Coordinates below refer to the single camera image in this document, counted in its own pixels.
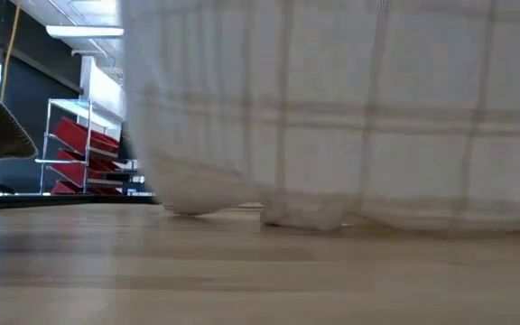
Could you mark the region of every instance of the red shelf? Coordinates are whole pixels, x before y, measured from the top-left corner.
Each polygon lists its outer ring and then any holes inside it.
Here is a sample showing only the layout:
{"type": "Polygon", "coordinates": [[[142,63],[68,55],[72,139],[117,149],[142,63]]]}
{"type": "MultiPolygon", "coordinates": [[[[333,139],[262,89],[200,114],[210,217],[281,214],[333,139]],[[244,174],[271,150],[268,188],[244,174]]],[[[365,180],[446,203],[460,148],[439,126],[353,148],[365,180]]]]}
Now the red shelf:
{"type": "MultiPolygon", "coordinates": [[[[85,126],[79,125],[67,117],[63,117],[55,126],[53,132],[57,139],[65,143],[75,152],[80,154],[86,152],[88,129],[85,126]]],[[[91,130],[89,146],[92,155],[94,153],[99,153],[104,159],[115,160],[117,158],[119,142],[112,137],[91,130]]]]}
{"type": "MultiPolygon", "coordinates": [[[[79,153],[74,153],[68,150],[59,150],[58,160],[78,160],[84,161],[85,157],[79,153]]],[[[63,175],[69,181],[73,182],[79,187],[83,187],[83,180],[85,176],[86,166],[79,163],[51,163],[50,167],[56,172],[63,175]]],[[[112,162],[99,160],[91,157],[89,160],[88,168],[88,184],[102,186],[102,182],[105,186],[117,186],[121,182],[104,181],[106,172],[114,172],[117,169],[117,165],[112,162]]]]}
{"type": "MultiPolygon", "coordinates": [[[[89,188],[88,191],[98,195],[121,195],[119,190],[109,188],[89,188]]],[[[57,181],[55,187],[51,190],[52,194],[77,194],[83,192],[83,189],[70,181],[57,181]]]]}

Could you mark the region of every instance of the ceiling light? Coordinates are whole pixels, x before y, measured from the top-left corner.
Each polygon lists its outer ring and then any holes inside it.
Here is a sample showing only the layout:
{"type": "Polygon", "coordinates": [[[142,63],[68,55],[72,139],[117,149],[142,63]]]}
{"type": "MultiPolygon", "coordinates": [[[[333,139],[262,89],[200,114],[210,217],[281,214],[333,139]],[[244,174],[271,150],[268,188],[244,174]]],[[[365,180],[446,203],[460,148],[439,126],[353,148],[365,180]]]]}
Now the ceiling light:
{"type": "Polygon", "coordinates": [[[45,29],[56,39],[117,39],[124,35],[124,29],[115,26],[45,26],[45,29]]]}

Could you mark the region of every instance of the ceiling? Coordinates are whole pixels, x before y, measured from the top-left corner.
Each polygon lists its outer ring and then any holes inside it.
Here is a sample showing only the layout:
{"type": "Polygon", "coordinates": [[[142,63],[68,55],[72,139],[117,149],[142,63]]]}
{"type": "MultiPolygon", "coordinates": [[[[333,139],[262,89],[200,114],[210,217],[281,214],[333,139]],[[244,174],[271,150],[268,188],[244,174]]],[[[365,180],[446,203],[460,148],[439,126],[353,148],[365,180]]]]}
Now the ceiling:
{"type": "MultiPolygon", "coordinates": [[[[43,25],[119,25],[117,0],[23,0],[22,9],[43,25]]],[[[74,51],[93,55],[112,79],[122,82],[120,40],[64,40],[74,51]]]]}

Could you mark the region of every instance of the dark wall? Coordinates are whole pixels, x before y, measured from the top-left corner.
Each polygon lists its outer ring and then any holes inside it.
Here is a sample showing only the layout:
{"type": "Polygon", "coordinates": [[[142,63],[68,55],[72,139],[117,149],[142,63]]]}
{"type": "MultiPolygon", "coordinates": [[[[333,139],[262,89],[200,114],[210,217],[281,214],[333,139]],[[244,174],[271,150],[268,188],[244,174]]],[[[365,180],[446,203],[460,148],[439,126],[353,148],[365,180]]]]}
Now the dark wall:
{"type": "MultiPolygon", "coordinates": [[[[15,8],[9,0],[0,0],[0,63],[3,63],[4,52],[7,51],[15,8]]],[[[45,31],[45,26],[25,12],[20,14],[12,54],[4,104],[41,152],[48,99],[79,96],[77,85],[81,57],[71,56],[70,46],[52,39],[45,31]]],[[[53,112],[51,126],[54,126],[61,116],[74,118],[58,110],[53,112]]],[[[58,144],[50,141],[48,149],[47,157],[54,157],[58,144]]],[[[45,190],[49,191],[58,176],[53,172],[47,172],[46,176],[45,190]]],[[[0,161],[0,182],[15,188],[18,192],[38,192],[39,179],[40,165],[33,159],[0,161]]]]}
{"type": "MultiPolygon", "coordinates": [[[[14,25],[15,4],[0,0],[0,49],[6,51],[14,25]]],[[[51,38],[45,26],[22,11],[15,35],[14,48],[37,61],[47,70],[79,85],[81,56],[71,56],[71,47],[51,38]]]]}
{"type": "MultiPolygon", "coordinates": [[[[7,46],[14,24],[15,5],[5,0],[0,10],[0,44],[7,46]]],[[[46,68],[79,85],[81,56],[71,56],[71,47],[50,37],[45,26],[22,11],[14,48],[27,54],[46,68]]]]}
{"type": "MultiPolygon", "coordinates": [[[[78,93],[66,88],[38,70],[19,61],[12,60],[7,75],[7,90],[4,104],[9,108],[20,125],[33,139],[37,149],[42,152],[45,118],[49,98],[77,98],[78,93]]],[[[59,109],[51,114],[51,130],[62,116],[75,120],[75,116],[59,109]]],[[[47,158],[56,156],[59,144],[50,140],[47,158]]],[[[0,182],[11,186],[17,192],[35,193],[40,190],[40,165],[33,159],[0,161],[0,182]]],[[[50,191],[59,177],[53,172],[46,173],[45,190],[50,191]]]]}

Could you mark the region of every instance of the red tray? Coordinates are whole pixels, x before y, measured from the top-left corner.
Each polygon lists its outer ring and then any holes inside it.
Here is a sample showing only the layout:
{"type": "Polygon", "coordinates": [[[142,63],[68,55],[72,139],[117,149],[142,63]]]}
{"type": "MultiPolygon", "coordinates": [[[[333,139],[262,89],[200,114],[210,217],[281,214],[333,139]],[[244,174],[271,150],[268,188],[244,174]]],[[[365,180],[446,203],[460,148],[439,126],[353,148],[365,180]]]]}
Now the red tray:
{"type": "MultiPolygon", "coordinates": [[[[79,125],[67,117],[62,117],[53,133],[78,153],[86,151],[88,129],[85,126],[79,125]]],[[[112,154],[117,154],[119,148],[119,142],[116,139],[94,130],[91,130],[89,145],[112,154]]]]}
{"type": "MultiPolygon", "coordinates": [[[[85,157],[79,153],[68,150],[58,151],[59,160],[78,160],[84,161],[85,157]]],[[[51,163],[50,166],[57,172],[61,173],[65,178],[72,181],[76,185],[83,187],[83,179],[86,167],[80,163],[51,163]]],[[[112,162],[107,162],[93,157],[89,160],[88,179],[103,180],[104,172],[114,172],[117,168],[112,162]]]]}
{"type": "MultiPolygon", "coordinates": [[[[56,181],[52,194],[77,194],[83,189],[70,181],[56,181]]],[[[119,190],[109,188],[89,188],[89,192],[98,195],[122,195],[119,190]]]]}

